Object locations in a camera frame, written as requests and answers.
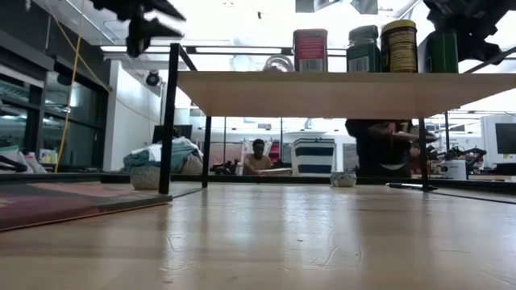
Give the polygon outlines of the green-lid spice jar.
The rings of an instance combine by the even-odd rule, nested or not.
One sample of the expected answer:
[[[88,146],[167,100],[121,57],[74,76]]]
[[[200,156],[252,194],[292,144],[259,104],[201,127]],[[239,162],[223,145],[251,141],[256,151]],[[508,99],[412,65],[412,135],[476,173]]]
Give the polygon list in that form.
[[[433,31],[418,46],[420,73],[458,73],[458,63],[454,31]]]

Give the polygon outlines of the wooden shelf with black frame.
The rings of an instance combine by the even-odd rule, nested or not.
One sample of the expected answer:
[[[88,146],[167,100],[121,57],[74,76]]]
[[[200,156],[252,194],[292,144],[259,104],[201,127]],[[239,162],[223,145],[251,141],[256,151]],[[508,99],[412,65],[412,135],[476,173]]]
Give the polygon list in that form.
[[[168,194],[176,92],[212,117],[417,119],[516,89],[516,74],[198,71],[179,43],[169,79],[158,192]]]

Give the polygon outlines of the red-lid spice jar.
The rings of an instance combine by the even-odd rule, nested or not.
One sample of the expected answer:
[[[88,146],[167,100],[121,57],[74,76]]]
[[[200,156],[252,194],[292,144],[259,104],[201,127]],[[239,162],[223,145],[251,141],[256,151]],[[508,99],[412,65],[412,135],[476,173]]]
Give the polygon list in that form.
[[[294,31],[293,57],[296,72],[326,72],[328,70],[327,30]]]

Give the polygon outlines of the clear glass spice jar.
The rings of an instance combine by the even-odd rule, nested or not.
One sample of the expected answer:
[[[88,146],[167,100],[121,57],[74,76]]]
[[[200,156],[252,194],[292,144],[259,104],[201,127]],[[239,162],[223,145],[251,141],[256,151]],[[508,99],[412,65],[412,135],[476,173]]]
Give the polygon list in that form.
[[[293,62],[283,55],[270,56],[263,67],[264,72],[293,72]]]

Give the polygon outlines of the black computer monitor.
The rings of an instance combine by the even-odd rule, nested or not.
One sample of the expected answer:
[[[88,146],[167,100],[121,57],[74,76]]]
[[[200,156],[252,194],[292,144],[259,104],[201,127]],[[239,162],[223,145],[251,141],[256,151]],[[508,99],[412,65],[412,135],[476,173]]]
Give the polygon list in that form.
[[[184,137],[186,139],[191,139],[192,135],[192,125],[175,125],[173,127],[173,137],[180,138]],[[161,143],[164,135],[164,127],[163,126],[154,126],[154,131],[152,135],[152,143]]]
[[[516,123],[496,123],[497,153],[516,155]]]

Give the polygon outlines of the dark green box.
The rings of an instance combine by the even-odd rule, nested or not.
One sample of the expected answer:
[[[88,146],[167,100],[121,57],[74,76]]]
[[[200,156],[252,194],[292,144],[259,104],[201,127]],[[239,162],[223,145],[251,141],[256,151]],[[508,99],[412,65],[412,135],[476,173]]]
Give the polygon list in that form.
[[[347,72],[379,73],[381,71],[381,51],[377,44],[376,25],[357,27],[348,34]]]

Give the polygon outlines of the person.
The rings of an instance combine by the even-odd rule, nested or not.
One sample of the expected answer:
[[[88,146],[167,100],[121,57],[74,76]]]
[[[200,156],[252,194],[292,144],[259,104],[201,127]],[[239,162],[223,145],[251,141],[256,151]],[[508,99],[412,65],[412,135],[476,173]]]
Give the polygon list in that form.
[[[243,174],[259,175],[263,170],[272,167],[272,161],[264,154],[265,142],[263,139],[255,139],[252,143],[253,153],[248,153],[243,158]]]
[[[348,119],[348,134],[356,140],[359,158],[357,176],[410,177],[411,141],[395,136],[409,133],[412,121],[388,119]]]

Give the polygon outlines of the white round container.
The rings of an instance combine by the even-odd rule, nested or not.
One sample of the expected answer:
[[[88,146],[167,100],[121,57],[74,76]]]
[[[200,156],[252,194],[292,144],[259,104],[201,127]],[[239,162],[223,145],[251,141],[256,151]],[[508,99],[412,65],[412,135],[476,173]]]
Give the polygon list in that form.
[[[443,160],[440,164],[441,176],[444,179],[467,180],[468,169],[464,159]]]

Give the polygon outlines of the yellow-lid spice jar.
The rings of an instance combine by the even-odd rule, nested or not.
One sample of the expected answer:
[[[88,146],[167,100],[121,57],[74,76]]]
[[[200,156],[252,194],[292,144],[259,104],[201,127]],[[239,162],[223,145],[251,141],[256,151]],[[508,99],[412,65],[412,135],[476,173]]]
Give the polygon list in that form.
[[[417,28],[415,22],[400,19],[381,30],[381,71],[383,73],[417,73]]]

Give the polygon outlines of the navy and white striped bin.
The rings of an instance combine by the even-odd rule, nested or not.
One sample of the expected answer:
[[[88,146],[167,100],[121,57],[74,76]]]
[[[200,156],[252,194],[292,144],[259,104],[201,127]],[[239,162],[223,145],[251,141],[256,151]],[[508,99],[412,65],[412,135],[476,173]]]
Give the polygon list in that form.
[[[291,146],[294,176],[328,177],[335,170],[335,140],[297,139]]]

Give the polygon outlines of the pile of cloths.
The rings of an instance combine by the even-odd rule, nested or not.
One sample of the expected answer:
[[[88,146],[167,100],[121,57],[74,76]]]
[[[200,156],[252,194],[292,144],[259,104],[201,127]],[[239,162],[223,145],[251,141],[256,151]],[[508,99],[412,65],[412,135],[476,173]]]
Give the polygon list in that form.
[[[129,172],[138,167],[159,167],[161,143],[136,149],[123,158],[123,171]],[[173,138],[171,154],[171,173],[182,175],[201,175],[202,157],[198,147],[185,137]]]

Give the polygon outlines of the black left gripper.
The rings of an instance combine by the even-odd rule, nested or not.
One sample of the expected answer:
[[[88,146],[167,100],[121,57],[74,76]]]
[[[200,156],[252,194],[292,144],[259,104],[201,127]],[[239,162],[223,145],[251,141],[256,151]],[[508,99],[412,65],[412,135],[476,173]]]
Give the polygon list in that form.
[[[184,34],[163,25],[158,19],[147,20],[146,12],[157,10],[172,18],[185,20],[168,0],[90,0],[96,10],[109,10],[116,14],[120,22],[129,22],[126,38],[127,54],[138,57],[156,37],[182,38]]]

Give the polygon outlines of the speckled metal tin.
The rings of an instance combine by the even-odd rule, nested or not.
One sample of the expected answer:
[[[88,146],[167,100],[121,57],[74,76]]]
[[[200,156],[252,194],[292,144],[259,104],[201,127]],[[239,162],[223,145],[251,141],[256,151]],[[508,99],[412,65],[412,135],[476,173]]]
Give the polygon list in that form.
[[[160,184],[160,168],[154,166],[133,168],[130,182],[136,190],[157,190]]]
[[[351,188],[356,185],[357,176],[354,172],[332,172],[330,181],[333,187]]]

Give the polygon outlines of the black pen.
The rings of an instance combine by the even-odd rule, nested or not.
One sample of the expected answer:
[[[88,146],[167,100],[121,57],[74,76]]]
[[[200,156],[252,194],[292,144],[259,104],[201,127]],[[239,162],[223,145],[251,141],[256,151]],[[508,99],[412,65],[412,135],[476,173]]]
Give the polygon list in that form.
[[[437,188],[431,185],[424,185],[424,184],[405,184],[405,183],[386,183],[386,186],[393,188],[393,189],[413,189],[413,190],[421,190],[423,192],[432,192],[435,191]]]

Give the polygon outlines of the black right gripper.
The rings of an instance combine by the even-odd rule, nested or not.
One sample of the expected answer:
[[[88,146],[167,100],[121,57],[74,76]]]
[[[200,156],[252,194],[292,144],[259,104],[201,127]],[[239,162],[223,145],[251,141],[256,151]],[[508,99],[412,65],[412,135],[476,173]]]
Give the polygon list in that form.
[[[422,0],[429,9],[427,19],[439,29],[458,30],[458,61],[491,60],[501,53],[495,43],[485,38],[497,33],[497,23],[510,10],[516,10],[516,0]]]

